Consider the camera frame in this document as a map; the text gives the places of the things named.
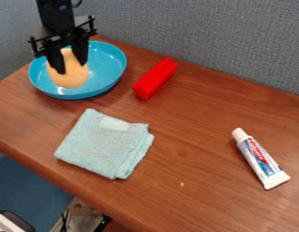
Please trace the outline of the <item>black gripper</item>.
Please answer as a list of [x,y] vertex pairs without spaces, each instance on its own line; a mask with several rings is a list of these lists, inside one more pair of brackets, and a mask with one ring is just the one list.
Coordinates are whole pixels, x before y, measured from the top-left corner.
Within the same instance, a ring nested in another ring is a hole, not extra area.
[[86,64],[89,38],[97,33],[95,17],[90,14],[73,14],[73,9],[81,5],[82,0],[75,4],[71,0],[35,0],[35,3],[42,27],[29,39],[33,55],[45,55],[50,67],[58,74],[65,74],[61,49],[70,46],[79,65]]

